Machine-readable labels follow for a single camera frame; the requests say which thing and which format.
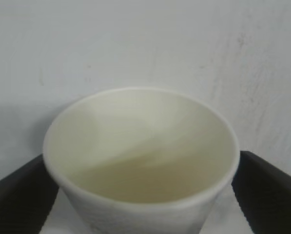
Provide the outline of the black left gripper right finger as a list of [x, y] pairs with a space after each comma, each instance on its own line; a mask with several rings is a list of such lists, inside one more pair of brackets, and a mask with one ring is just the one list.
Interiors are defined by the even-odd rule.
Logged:
[[290, 175], [250, 151], [241, 151], [232, 188], [253, 233], [291, 234]]

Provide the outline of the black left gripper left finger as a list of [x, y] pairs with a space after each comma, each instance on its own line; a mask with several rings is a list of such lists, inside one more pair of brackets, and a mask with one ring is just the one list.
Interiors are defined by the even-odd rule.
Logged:
[[0, 234], [40, 233], [59, 187], [42, 155], [0, 180]]

